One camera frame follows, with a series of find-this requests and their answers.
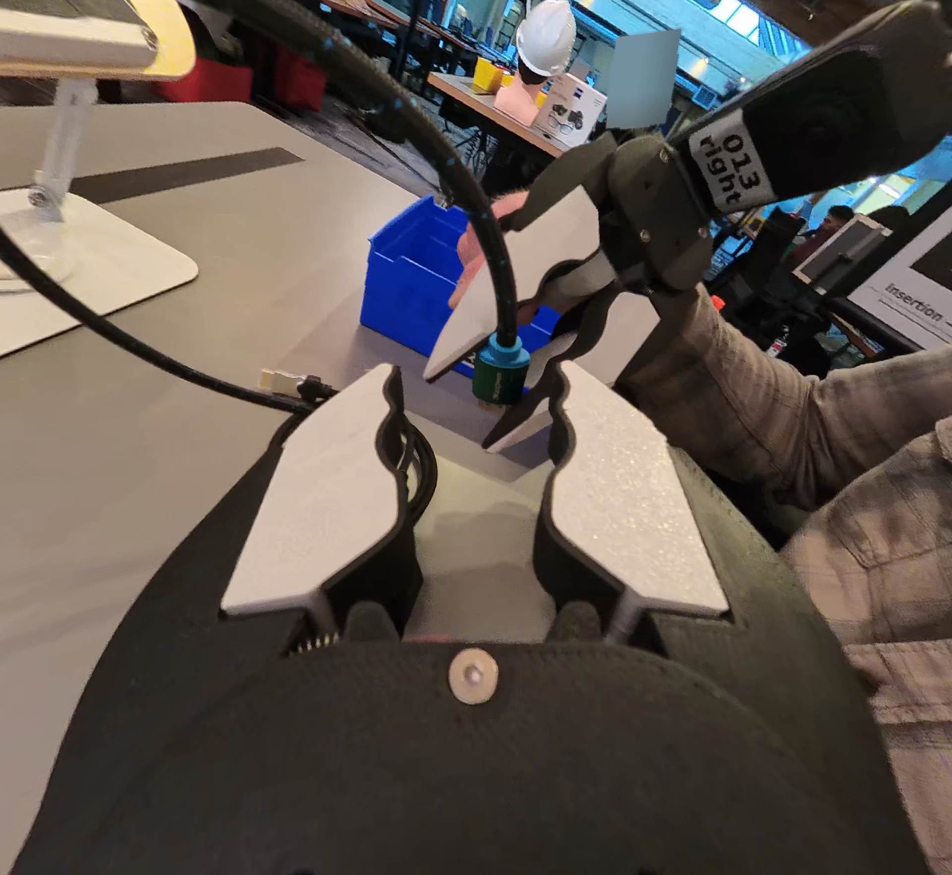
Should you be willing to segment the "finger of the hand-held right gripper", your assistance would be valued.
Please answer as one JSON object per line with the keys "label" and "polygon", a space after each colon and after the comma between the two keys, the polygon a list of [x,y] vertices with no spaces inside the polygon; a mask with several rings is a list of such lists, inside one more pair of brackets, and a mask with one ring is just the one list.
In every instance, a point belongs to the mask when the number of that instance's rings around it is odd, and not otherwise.
{"label": "finger of the hand-held right gripper", "polygon": [[[516,308],[519,325],[536,311],[563,311],[617,280],[600,245],[599,213],[578,187],[532,224],[504,237],[504,260],[515,292],[503,297]],[[484,257],[464,268],[450,298],[451,313],[423,371],[433,382],[488,340],[497,330],[497,296]]]}
{"label": "finger of the hand-held right gripper", "polygon": [[577,367],[612,387],[660,319],[648,297],[609,287],[586,301],[574,328],[552,337],[530,356],[527,389],[482,440],[499,453],[552,424],[550,406],[563,393],[564,367]]}

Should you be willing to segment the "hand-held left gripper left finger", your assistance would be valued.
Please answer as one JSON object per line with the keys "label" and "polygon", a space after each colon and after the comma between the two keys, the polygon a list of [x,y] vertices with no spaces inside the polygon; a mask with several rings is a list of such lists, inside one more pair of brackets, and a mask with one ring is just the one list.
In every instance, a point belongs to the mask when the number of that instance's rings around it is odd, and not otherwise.
{"label": "hand-held left gripper left finger", "polygon": [[345,619],[375,602],[408,619],[422,586],[400,471],[401,371],[381,364],[313,412],[285,442],[221,609]]}

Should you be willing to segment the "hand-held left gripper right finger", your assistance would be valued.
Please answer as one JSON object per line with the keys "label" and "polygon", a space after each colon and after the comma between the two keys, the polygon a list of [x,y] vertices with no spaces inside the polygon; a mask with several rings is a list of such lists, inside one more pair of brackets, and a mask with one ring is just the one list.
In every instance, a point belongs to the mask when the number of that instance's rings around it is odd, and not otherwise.
{"label": "hand-held left gripper right finger", "polygon": [[728,598],[667,440],[577,363],[559,365],[532,567],[561,610],[594,608],[606,643],[651,611],[717,620]]}

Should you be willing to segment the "blue storage bin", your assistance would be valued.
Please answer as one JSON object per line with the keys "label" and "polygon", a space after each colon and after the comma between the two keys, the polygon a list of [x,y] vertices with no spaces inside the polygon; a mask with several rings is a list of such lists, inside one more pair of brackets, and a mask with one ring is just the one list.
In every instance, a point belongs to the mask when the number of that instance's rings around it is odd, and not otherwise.
{"label": "blue storage bin", "polygon": [[423,197],[370,237],[361,324],[428,359],[450,316],[469,226],[457,206]]}

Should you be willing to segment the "person's right hand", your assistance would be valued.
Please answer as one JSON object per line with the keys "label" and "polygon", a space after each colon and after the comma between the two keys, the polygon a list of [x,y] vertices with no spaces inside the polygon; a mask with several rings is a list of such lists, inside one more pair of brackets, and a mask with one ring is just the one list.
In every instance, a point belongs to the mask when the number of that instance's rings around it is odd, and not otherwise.
{"label": "person's right hand", "polygon": [[[512,219],[516,213],[525,205],[530,191],[527,189],[512,191],[506,195],[501,195],[492,202],[492,211],[496,215],[501,228],[506,230],[511,225]],[[460,275],[457,285],[450,295],[448,307],[455,310],[477,273],[482,268],[484,256],[476,237],[474,228],[468,225],[466,231],[460,236],[457,243],[457,255],[463,266],[463,272]],[[539,311],[539,306],[535,301],[529,301],[523,304],[519,310],[519,324],[527,325],[533,321]]]}

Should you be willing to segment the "white product box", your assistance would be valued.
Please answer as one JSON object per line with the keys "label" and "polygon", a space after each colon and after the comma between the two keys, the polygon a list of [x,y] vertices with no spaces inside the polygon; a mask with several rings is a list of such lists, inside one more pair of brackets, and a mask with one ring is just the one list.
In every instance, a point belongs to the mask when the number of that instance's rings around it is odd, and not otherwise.
{"label": "white product box", "polygon": [[607,96],[569,73],[555,77],[533,123],[544,140],[563,150],[589,140],[607,103]]}

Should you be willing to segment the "pink display stand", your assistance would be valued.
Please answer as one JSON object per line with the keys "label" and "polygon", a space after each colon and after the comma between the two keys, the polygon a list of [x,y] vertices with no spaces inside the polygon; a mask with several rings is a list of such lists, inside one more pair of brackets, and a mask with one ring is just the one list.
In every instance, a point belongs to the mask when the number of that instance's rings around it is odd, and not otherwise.
{"label": "pink display stand", "polygon": [[505,75],[495,94],[494,107],[519,125],[531,128],[544,101],[545,79],[529,83],[519,74]]}

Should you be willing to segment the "wooden display table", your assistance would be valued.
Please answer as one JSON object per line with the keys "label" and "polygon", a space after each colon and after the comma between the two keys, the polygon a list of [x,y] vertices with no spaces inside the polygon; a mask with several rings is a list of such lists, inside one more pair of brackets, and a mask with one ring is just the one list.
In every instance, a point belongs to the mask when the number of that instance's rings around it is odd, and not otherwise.
{"label": "wooden display table", "polygon": [[546,138],[534,128],[521,124],[499,110],[495,106],[495,96],[477,92],[473,88],[470,78],[448,73],[429,72],[426,81],[451,101],[475,113],[481,121],[487,122],[499,131],[506,131],[507,135],[531,145],[534,149],[546,155],[559,158],[567,150],[560,143]]}

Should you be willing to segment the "white hard hat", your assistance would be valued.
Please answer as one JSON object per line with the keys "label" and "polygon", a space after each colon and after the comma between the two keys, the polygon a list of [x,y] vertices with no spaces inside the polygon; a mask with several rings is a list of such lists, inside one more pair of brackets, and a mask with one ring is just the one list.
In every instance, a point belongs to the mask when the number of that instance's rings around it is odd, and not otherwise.
{"label": "white hard hat", "polygon": [[520,66],[544,79],[565,71],[572,59],[577,25],[569,0],[543,0],[530,8],[516,31]]}

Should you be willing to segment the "white sign board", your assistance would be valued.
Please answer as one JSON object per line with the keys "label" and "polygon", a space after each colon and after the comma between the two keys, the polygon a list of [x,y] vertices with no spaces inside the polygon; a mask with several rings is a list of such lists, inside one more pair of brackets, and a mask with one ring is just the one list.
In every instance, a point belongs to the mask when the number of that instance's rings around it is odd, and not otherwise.
{"label": "white sign board", "polygon": [[847,297],[924,349],[951,342],[951,210],[926,226]]}

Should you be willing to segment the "person's plaid shirt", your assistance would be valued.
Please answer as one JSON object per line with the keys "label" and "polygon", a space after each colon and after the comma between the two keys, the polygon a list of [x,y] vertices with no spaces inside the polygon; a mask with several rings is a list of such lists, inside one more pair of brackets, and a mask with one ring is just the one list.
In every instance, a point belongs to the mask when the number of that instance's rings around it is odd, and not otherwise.
{"label": "person's plaid shirt", "polygon": [[866,685],[932,873],[951,871],[951,424],[841,490],[784,548]]}

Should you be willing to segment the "red bag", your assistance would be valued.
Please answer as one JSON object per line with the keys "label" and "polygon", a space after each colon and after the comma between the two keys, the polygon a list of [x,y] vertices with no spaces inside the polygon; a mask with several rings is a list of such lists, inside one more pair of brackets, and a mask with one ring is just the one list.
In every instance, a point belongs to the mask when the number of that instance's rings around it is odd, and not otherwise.
{"label": "red bag", "polygon": [[321,112],[327,74],[314,62],[279,46],[273,73],[274,94],[281,106]]}
{"label": "red bag", "polygon": [[155,92],[175,104],[239,103],[251,100],[253,70],[245,65],[199,58],[178,81],[154,82]]}

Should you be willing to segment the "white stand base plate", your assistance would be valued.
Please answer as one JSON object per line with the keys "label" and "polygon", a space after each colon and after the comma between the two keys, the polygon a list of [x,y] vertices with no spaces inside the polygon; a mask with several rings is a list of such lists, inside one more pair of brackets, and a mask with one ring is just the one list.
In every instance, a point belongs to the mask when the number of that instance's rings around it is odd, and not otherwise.
{"label": "white stand base plate", "polygon": [[[100,205],[67,194],[59,220],[29,200],[26,188],[1,193],[6,235],[37,267],[91,310],[116,310],[192,282],[189,257]],[[1,281],[1,356],[64,333],[78,322],[55,307],[5,264]]]}

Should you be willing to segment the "white bracket bar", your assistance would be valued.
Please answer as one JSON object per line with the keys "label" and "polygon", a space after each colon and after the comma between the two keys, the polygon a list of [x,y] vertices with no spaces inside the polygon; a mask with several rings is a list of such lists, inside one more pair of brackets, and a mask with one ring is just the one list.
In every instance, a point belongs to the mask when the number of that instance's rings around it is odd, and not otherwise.
{"label": "white bracket bar", "polygon": [[1,10],[2,63],[143,68],[157,51],[156,37],[144,24]]}

